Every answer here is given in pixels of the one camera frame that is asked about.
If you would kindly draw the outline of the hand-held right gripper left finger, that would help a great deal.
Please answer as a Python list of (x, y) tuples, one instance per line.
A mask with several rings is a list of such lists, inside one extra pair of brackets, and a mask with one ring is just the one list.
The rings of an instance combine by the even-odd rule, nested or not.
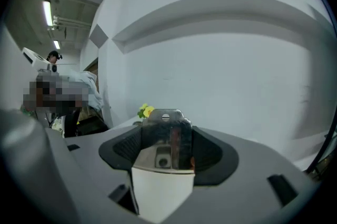
[(80, 223), (145, 223), (109, 198), (118, 186), (129, 186), (131, 181), (127, 171), (114, 170), (98, 153), (103, 142), (131, 129), (128, 126), (73, 138), (63, 138), (58, 131), (46, 129), (54, 160)]

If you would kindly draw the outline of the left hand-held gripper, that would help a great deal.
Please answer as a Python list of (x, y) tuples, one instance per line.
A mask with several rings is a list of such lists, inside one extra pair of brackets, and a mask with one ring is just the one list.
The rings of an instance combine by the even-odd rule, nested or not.
[(78, 107), (76, 90), (72, 85), (72, 68), (51, 63), (36, 52), (23, 48), (22, 54), (31, 67), (37, 71), (37, 76), (24, 89), (23, 107), (36, 113), (69, 114)]

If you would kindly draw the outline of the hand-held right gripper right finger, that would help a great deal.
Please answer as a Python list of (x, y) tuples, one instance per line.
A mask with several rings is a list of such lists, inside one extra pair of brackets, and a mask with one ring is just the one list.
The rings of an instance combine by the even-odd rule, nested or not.
[(288, 223), (317, 185), (275, 150), (193, 128), (192, 194), (166, 223)]

